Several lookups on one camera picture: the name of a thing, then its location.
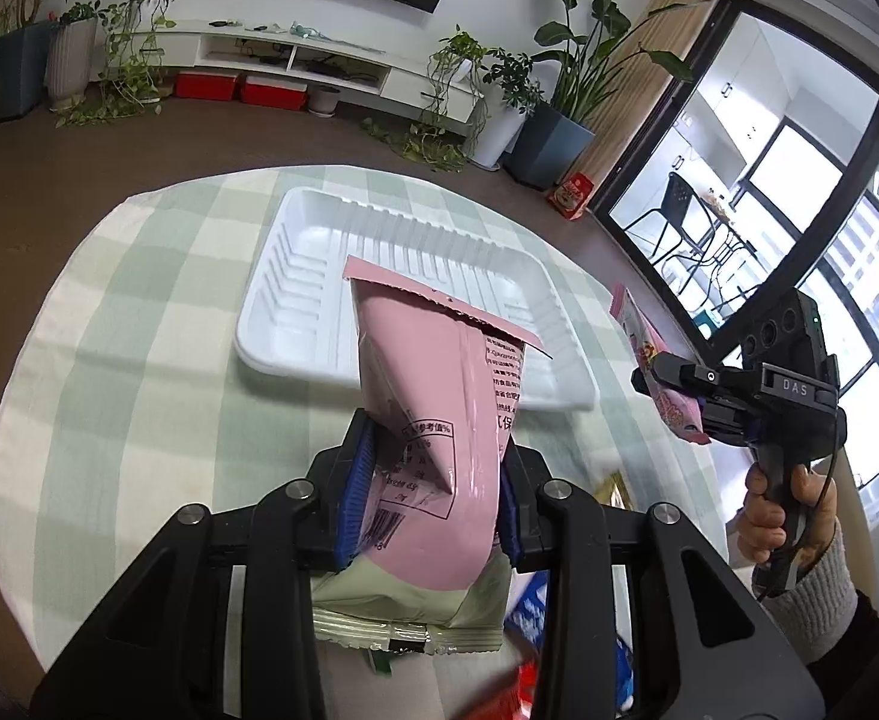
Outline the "right hand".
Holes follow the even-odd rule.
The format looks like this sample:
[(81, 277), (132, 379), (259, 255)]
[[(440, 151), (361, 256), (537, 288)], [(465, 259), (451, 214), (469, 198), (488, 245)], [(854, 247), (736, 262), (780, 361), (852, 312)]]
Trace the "right hand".
[[(737, 546), (747, 561), (763, 564), (770, 561), (774, 550), (786, 544), (786, 512), (766, 497), (768, 478), (758, 465), (748, 470), (745, 486), (747, 496), (736, 520)], [(791, 489), (794, 499), (812, 511), (807, 518), (807, 536), (797, 553), (799, 567), (805, 571), (828, 551), (835, 539), (838, 493), (832, 479), (809, 472), (802, 465), (792, 470)]]

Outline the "right forearm grey sleeve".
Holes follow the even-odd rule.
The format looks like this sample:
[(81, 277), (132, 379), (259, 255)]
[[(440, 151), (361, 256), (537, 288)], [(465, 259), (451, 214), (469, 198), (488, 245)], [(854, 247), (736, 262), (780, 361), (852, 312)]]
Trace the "right forearm grey sleeve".
[(766, 598), (761, 606), (786, 635), (800, 661), (820, 660), (841, 640), (853, 622), (857, 593), (836, 525), (832, 543), (792, 590)]

